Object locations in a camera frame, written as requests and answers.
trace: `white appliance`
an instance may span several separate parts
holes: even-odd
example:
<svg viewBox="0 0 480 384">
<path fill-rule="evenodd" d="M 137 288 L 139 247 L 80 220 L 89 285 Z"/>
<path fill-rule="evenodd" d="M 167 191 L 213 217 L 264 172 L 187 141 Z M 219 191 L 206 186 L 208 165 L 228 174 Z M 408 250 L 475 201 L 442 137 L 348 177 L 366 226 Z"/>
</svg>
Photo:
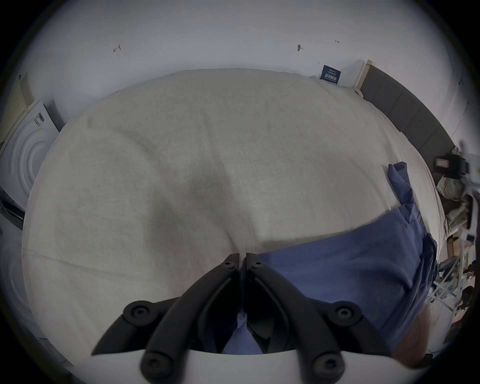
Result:
<svg viewBox="0 0 480 384">
<path fill-rule="evenodd" d="M 58 134 L 40 100 L 19 118 L 0 149 L 0 187 L 23 210 L 43 159 Z"/>
</svg>

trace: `plaid fabric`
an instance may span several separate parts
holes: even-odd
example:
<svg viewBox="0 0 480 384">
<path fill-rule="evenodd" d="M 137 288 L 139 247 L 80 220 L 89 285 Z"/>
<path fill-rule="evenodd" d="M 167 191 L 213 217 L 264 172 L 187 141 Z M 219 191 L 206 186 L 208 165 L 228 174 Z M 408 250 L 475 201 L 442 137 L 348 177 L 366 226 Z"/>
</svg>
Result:
<svg viewBox="0 0 480 384">
<path fill-rule="evenodd" d="M 462 200 L 465 185 L 457 179 L 442 176 L 437 184 L 437 191 L 445 198 L 454 201 Z"/>
<path fill-rule="evenodd" d="M 452 150 L 452 154 L 459 155 L 460 151 L 457 146 Z M 465 185 L 460 180 L 449 179 L 442 176 L 437 184 L 437 191 L 445 198 L 454 201 L 462 201 L 462 205 L 459 208 L 452 209 L 446 215 L 446 221 L 448 225 L 448 233 L 455 232 L 458 227 L 465 224 L 467 221 L 468 204 L 464 197 Z"/>
</svg>

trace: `blue label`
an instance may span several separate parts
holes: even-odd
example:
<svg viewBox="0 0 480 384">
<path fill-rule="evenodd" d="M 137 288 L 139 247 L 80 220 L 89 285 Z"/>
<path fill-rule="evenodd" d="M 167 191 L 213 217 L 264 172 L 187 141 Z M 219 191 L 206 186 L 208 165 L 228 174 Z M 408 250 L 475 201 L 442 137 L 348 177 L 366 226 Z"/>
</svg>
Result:
<svg viewBox="0 0 480 384">
<path fill-rule="evenodd" d="M 335 68 L 329 67 L 328 65 L 324 65 L 324 70 L 322 71 L 322 75 L 320 76 L 320 79 L 337 84 L 341 73 L 342 72 L 340 72 L 339 70 L 336 70 Z"/>
</svg>

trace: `black plastic bracket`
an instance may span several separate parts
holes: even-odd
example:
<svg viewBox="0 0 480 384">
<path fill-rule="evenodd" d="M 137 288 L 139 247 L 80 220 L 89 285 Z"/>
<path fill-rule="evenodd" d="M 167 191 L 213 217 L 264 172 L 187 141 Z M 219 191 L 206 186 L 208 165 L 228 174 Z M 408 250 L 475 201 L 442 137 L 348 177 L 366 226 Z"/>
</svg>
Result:
<svg viewBox="0 0 480 384">
<path fill-rule="evenodd" d="M 181 297 L 135 301 L 105 332 L 92 355 L 145 349 L 140 370 L 150 383 L 181 379 L 185 352 L 221 353 L 237 329 L 241 297 L 247 327 L 263 353 L 296 349 L 307 383 L 331 384 L 345 370 L 341 350 L 390 356 L 360 308 L 348 301 L 306 298 L 253 253 L 232 254 Z"/>
</svg>

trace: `bed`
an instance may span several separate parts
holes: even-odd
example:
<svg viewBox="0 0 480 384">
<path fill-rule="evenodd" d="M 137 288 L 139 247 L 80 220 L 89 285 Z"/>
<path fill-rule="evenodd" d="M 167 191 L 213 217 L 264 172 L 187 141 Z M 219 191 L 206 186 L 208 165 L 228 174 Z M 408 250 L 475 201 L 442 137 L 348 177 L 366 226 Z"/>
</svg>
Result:
<svg viewBox="0 0 480 384">
<path fill-rule="evenodd" d="M 427 230 L 444 212 L 428 166 L 353 89 L 286 72 L 174 73 L 118 91 L 60 132 L 28 201 L 28 300 L 72 364 L 126 304 L 181 295 L 230 253 L 375 221 L 404 161 Z"/>
</svg>

